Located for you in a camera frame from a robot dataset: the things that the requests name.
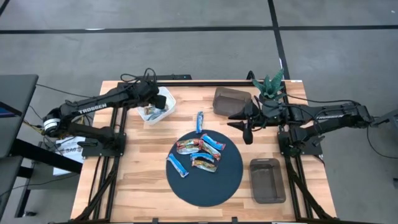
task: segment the white plastic container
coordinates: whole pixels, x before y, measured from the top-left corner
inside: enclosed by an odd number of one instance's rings
[[[169,110],[162,113],[157,118],[148,121],[148,118],[150,117],[150,115],[145,115],[144,108],[138,107],[137,108],[138,113],[141,116],[141,118],[145,121],[146,124],[149,124],[149,125],[156,124],[158,121],[167,117],[169,114],[171,114],[175,111],[176,101],[166,87],[159,87],[159,95],[166,96],[166,105],[169,107]]]

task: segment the dark gray tray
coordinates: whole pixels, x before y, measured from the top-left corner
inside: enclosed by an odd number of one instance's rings
[[[213,111],[218,115],[231,116],[240,112],[250,100],[251,94],[248,92],[218,87],[214,95]]]
[[[253,159],[250,162],[253,199],[257,203],[286,201],[284,182],[277,159]]]

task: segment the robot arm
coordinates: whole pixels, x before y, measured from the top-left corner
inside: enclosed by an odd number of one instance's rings
[[[311,107],[278,101],[262,102],[261,110],[253,102],[249,102],[241,112],[230,116],[229,119],[247,120],[247,123],[243,121],[228,123],[243,131],[246,144],[252,143],[252,129],[256,127],[261,129],[266,126],[293,125],[294,127],[289,131],[293,138],[292,144],[294,144],[307,142],[314,136],[343,127],[367,128],[373,122],[373,117],[370,116],[366,107],[355,103]],[[315,122],[313,126],[300,128],[301,125],[310,121]]]
[[[58,138],[63,134],[79,135],[97,139],[99,142],[112,141],[114,131],[110,127],[101,129],[76,124],[72,119],[93,111],[105,108],[135,108],[137,106],[155,105],[156,108],[165,107],[166,97],[158,95],[156,82],[141,80],[134,83],[123,83],[107,93],[86,100],[66,102],[54,108],[43,118],[44,133]]]

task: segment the wooden tabletop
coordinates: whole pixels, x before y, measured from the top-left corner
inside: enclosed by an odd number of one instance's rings
[[[116,87],[117,83],[117,81],[104,81],[101,94]],[[304,85],[301,81],[287,80],[285,83],[288,94],[305,98]],[[267,127],[255,132],[254,143],[245,145],[242,132],[227,126],[227,117],[213,113],[215,86],[167,88],[177,100],[176,110],[157,124],[146,125],[136,110],[128,111],[125,129],[127,144],[119,164],[111,221],[151,222],[152,218],[159,218],[160,222],[228,222],[231,221],[231,217],[237,217],[241,222],[295,220],[285,161],[279,152],[277,142],[277,127]],[[253,86],[229,88],[247,91],[252,95],[259,94],[258,89]],[[289,102],[307,104],[306,101],[293,98],[289,98]],[[212,129],[228,136],[238,147],[243,158],[243,178],[239,189],[229,200],[214,207],[197,207],[179,199],[172,192],[165,173],[165,158],[178,138],[195,129],[198,111],[204,112],[203,129]],[[111,108],[97,111],[93,126],[97,128],[109,126],[111,113]],[[118,121],[120,117],[121,110],[118,113]],[[287,198],[284,203],[258,204],[252,199],[249,163],[257,158],[279,160]],[[302,160],[309,191],[327,213],[335,216],[323,164],[313,156],[302,156]],[[97,157],[84,161],[71,218],[77,217],[87,206],[96,161]],[[100,173],[99,170],[94,192],[98,186]],[[302,195],[299,189],[297,192],[301,214],[305,216]],[[107,192],[103,198],[100,218],[104,217]]]

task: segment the gray carpet floor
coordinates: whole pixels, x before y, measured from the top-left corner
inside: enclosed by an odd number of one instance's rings
[[[274,2],[280,26],[398,24],[393,0]],[[266,0],[10,0],[0,17],[0,30],[271,25]],[[303,80],[309,99],[356,100],[375,116],[398,109],[398,30],[281,31],[281,36],[290,78]],[[0,74],[35,73],[39,83],[77,94],[97,95],[103,80],[141,75],[147,67],[159,75],[204,80],[242,79],[249,70],[260,78],[280,65],[271,30],[0,34]],[[31,105],[43,116],[66,99],[78,97],[38,87]],[[31,110],[26,120],[40,123]],[[398,156],[397,130],[385,124],[369,135],[380,153]],[[33,144],[41,140],[27,127],[19,137]],[[392,179],[398,178],[398,160],[372,151],[363,129],[329,133],[322,146],[338,216],[396,223],[398,189]],[[16,186],[23,183],[18,179]],[[39,214],[18,219],[13,216],[21,191],[14,190],[1,223],[68,220],[77,181],[70,185],[33,191],[27,209]]]

